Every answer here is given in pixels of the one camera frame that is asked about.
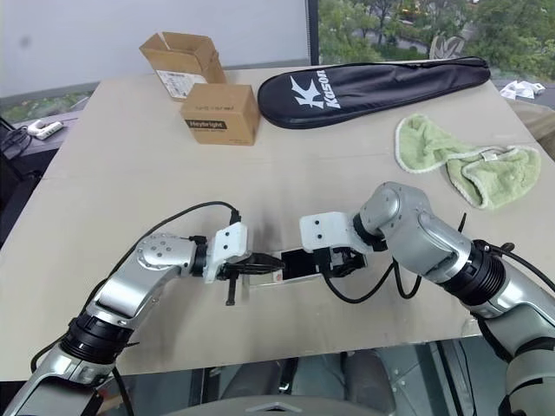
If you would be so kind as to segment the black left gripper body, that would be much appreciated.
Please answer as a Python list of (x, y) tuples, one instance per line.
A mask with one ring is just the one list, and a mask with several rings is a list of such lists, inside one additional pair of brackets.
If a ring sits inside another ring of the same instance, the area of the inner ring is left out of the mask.
[(235, 297), (237, 291), (237, 282), (241, 274), (245, 274), (248, 269), (254, 264), (255, 254), (250, 254), (247, 258), (240, 260), (236, 263), (224, 263), (218, 273), (218, 280), (228, 282), (227, 298), (225, 300), (226, 306), (235, 305)]

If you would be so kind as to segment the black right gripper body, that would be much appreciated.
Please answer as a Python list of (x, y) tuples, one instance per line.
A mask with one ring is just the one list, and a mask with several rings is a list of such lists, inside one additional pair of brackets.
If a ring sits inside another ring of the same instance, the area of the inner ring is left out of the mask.
[(314, 260), (319, 272), (322, 275), (328, 274), (330, 277), (335, 277), (335, 267), (343, 264), (342, 254), (345, 250), (349, 250), (349, 248), (336, 247), (315, 250)]

